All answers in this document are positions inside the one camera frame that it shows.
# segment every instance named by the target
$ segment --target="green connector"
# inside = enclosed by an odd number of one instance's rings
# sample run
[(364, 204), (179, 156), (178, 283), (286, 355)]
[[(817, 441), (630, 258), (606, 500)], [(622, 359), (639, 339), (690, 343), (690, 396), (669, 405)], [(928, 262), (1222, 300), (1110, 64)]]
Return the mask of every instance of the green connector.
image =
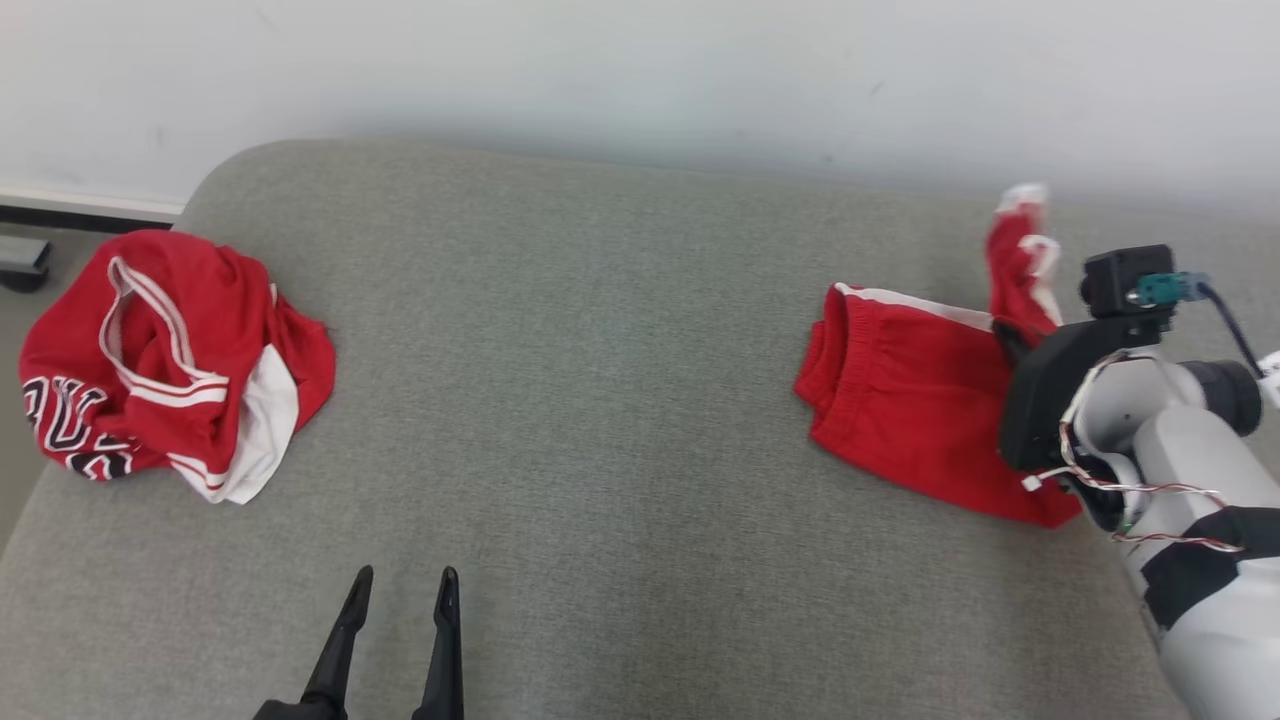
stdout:
[(1156, 273), (1143, 275), (1128, 296), (1135, 305), (1176, 305), (1179, 301), (1203, 300), (1199, 283), (1208, 283), (1204, 273)]

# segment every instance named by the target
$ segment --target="wire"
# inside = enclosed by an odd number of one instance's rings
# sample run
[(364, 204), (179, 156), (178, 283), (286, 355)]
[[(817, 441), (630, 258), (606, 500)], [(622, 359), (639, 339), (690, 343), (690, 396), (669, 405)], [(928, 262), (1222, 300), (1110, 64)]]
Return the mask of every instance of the wire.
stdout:
[[(1059, 428), (1059, 451), (1062, 455), (1062, 461), (1066, 462), (1066, 466), (1064, 466), (1064, 468), (1056, 468), (1053, 470), (1048, 470), (1046, 473), (1042, 473), (1041, 475), (1036, 475), (1036, 478), (1037, 479), (1044, 479), (1043, 475), (1050, 475), (1051, 477), (1051, 475), (1059, 474), (1059, 473), (1061, 473), (1064, 470), (1069, 470), (1073, 475), (1075, 475), (1080, 480), (1082, 484), (1084, 484), (1087, 487), (1091, 487), (1093, 489), (1098, 489), (1098, 491), (1106, 491), (1106, 492), (1146, 492), (1146, 493), (1152, 493), (1152, 495), (1164, 493), (1164, 492), (1194, 493), (1194, 495), (1199, 495), (1199, 496), (1207, 497), (1208, 500), (1211, 500), (1213, 502), (1213, 505), (1217, 505), (1219, 509), (1226, 509), (1228, 507), (1226, 501), (1224, 501), (1221, 497), (1219, 497), (1220, 493), (1217, 491), (1215, 491), (1215, 489), (1206, 489), (1206, 488), (1190, 486), (1190, 484), (1187, 484), (1187, 483), (1166, 483), (1166, 484), (1162, 484), (1162, 486), (1148, 486), (1148, 484), (1126, 486), (1126, 484), (1121, 484), (1121, 483), (1105, 483), (1105, 482), (1101, 482), (1097, 478), (1094, 478), (1092, 474), (1089, 474), (1088, 470), (1085, 470), (1084, 468), (1082, 468), (1079, 465), (1079, 462), (1076, 462), (1076, 460), (1075, 460), (1075, 450), (1074, 450), (1073, 443), (1071, 443), (1071, 425), (1075, 423), (1075, 415), (1076, 415), (1076, 413), (1080, 409), (1080, 402), (1084, 400), (1085, 395), (1088, 393), (1087, 391), (1089, 389), (1089, 387), (1094, 383), (1094, 380), (1097, 380), (1098, 375), (1102, 373), (1102, 370), (1107, 365), (1111, 365), (1111, 364), (1115, 364), (1115, 363), (1126, 361), (1126, 360), (1151, 360), (1152, 363), (1156, 363), (1157, 365), (1160, 364), (1160, 360), (1157, 357), (1151, 356), (1151, 355), (1137, 355), (1137, 354), (1133, 354), (1129, 350), (1117, 350), (1117, 351), (1115, 351), (1115, 352), (1112, 352), (1112, 354), (1102, 357), (1101, 360), (1097, 361), (1097, 364), (1094, 364), (1092, 368), (1089, 368), (1089, 372), (1084, 374), (1084, 379), (1080, 382), (1080, 387), (1078, 387), (1075, 389), (1075, 395), (1071, 397), (1070, 405), (1068, 405), (1066, 406), (1066, 411), (1062, 413), (1062, 419), (1059, 421), (1059, 427), (1057, 427)], [(1149, 536), (1129, 536), (1129, 534), (1125, 534), (1125, 532), (1123, 532), (1123, 530), (1117, 530), (1117, 532), (1115, 532), (1115, 533), (1111, 534), (1111, 539), (1115, 541), (1115, 542), (1134, 542), (1134, 543), (1142, 543), (1142, 542), (1147, 542), (1147, 541), (1169, 541), (1169, 542), (1175, 542), (1175, 543), (1201, 544), (1201, 546), (1208, 547), (1210, 550), (1215, 550), (1217, 552), (1243, 552), (1244, 551), (1244, 548), (1240, 547), (1240, 546), (1238, 546), (1238, 544), (1231, 544), (1229, 542), (1220, 541), (1220, 539), (1216, 539), (1216, 538), (1183, 537), (1183, 536), (1172, 536), (1172, 534), (1167, 534), (1167, 533), (1155, 533), (1155, 534), (1149, 534)]]
[(1249, 341), (1244, 338), (1244, 331), (1240, 329), (1240, 324), (1235, 322), (1235, 315), (1231, 314), (1231, 309), (1226, 306), (1226, 301), (1222, 296), (1217, 293), (1216, 290), (1210, 287), (1208, 283), (1199, 283), (1196, 290), (1201, 295), (1210, 299), (1217, 313), (1222, 315), (1222, 322), (1226, 323), (1226, 329), (1231, 331), (1231, 337), (1235, 338), (1235, 345), (1240, 347), (1240, 355), (1244, 355), (1244, 360), (1249, 364), (1249, 370), (1261, 380), (1266, 377), (1262, 372), (1262, 366), (1258, 365), (1258, 357), (1253, 355), (1253, 348), (1249, 347)]

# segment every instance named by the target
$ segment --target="white wall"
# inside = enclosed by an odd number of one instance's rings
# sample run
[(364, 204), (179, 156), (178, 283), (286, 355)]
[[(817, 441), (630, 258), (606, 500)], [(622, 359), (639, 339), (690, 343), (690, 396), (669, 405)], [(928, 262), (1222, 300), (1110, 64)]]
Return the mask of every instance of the white wall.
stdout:
[(0, 0), (0, 195), (183, 202), (274, 138), (1280, 219), (1270, 0)]

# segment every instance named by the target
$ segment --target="red clothing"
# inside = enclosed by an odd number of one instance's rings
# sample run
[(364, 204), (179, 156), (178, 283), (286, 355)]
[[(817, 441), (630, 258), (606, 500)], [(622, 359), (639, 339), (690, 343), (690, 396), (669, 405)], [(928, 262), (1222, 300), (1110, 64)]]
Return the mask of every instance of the red clothing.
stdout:
[(1012, 370), (992, 315), (1032, 338), (1060, 323), (1050, 290), (1059, 249), (1033, 234), (1042, 199), (1015, 192), (1021, 201), (1002, 208), (987, 243), (992, 314), (837, 283), (795, 391), (814, 409), (813, 439), (842, 460), (961, 507), (1052, 528), (1079, 502), (1056, 486), (1028, 492), (997, 452)]
[(51, 459), (95, 480), (172, 466), (246, 502), (333, 391), (324, 325), (261, 263), (168, 231), (102, 245), (32, 327), (27, 418)]

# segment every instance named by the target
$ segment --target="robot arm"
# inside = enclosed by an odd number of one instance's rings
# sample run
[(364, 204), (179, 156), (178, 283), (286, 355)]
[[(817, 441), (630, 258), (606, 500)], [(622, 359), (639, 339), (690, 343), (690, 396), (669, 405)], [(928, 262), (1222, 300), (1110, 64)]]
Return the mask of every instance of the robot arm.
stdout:
[(1056, 468), (1036, 477), (1074, 492), (1121, 543), (1161, 669), (1193, 716), (1274, 720), (1280, 484), (1240, 439), (1261, 420), (1261, 372), (1165, 361), (1179, 297), (1152, 287), (1167, 278), (1164, 246), (1089, 259), (1082, 295), (1094, 319), (1021, 350), (1001, 454), (1016, 469)]

